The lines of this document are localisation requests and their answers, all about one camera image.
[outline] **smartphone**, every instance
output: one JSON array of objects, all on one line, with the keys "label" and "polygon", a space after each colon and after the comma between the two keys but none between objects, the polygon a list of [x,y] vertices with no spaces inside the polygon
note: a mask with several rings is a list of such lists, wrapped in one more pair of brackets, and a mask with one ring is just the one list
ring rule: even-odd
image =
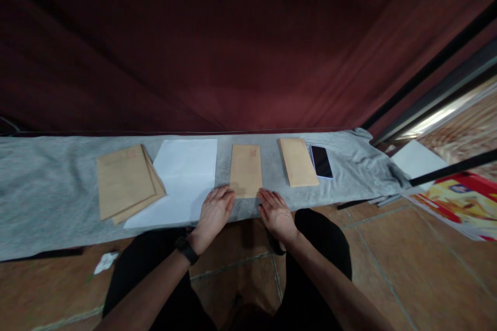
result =
[{"label": "smartphone", "polygon": [[318,177],[333,178],[330,161],[324,147],[311,146],[312,164]]}]

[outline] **kraft paper envelope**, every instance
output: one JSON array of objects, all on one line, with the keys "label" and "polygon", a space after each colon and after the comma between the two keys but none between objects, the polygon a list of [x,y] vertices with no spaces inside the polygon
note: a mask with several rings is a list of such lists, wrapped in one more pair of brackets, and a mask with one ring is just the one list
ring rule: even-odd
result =
[{"label": "kraft paper envelope", "polygon": [[101,220],[156,194],[141,145],[99,157],[97,171]]},{"label": "kraft paper envelope", "polygon": [[236,198],[255,198],[262,187],[259,145],[233,145],[229,186]]},{"label": "kraft paper envelope", "polygon": [[114,221],[114,225],[117,225],[123,221],[126,221],[128,218],[136,215],[138,212],[140,212],[142,209],[145,209],[146,207],[151,205],[156,200],[159,200],[160,198],[166,196],[166,190],[164,188],[164,185],[162,184],[162,181],[160,180],[159,176],[157,175],[157,172],[155,171],[154,165],[152,164],[152,161],[150,160],[150,157],[147,154],[147,151],[145,150],[145,148],[143,148],[143,153],[145,154],[145,160],[147,161],[147,166],[148,166],[149,171],[150,171],[152,183],[154,184],[155,195],[148,197],[147,199],[135,204],[134,206],[131,206],[130,208],[118,213],[117,215],[114,215],[112,217],[112,220]]},{"label": "kraft paper envelope", "polygon": [[279,139],[279,143],[290,187],[319,185],[304,139]]}]

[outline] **brown floor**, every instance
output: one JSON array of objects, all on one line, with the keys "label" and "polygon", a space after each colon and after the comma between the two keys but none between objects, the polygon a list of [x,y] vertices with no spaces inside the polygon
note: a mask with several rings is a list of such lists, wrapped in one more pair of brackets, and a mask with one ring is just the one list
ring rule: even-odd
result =
[{"label": "brown floor", "polygon": [[[384,208],[315,208],[342,227],[353,282],[398,330],[496,330],[497,244],[473,242],[402,199]],[[88,247],[81,257],[0,264],[0,324],[5,330],[92,329],[112,269],[92,272],[103,253],[131,239]],[[191,268],[192,286],[218,327],[233,299],[278,308],[284,258],[268,251],[260,220],[226,226]]]}]

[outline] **black wristwatch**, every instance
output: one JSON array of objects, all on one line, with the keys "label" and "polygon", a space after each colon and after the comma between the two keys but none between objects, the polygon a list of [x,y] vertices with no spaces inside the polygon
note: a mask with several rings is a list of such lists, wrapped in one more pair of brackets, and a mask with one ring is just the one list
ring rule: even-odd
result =
[{"label": "black wristwatch", "polygon": [[186,256],[186,258],[190,261],[191,265],[194,265],[198,260],[197,253],[193,250],[189,241],[187,241],[184,237],[179,237],[174,244],[176,249],[180,251],[182,254]]}]

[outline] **poster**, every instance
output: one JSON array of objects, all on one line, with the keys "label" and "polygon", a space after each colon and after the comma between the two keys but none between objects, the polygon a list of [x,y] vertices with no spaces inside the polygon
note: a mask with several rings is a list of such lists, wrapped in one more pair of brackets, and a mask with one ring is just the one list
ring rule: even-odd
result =
[{"label": "poster", "polygon": [[497,240],[497,184],[471,172],[439,179],[407,197],[473,240]]}]

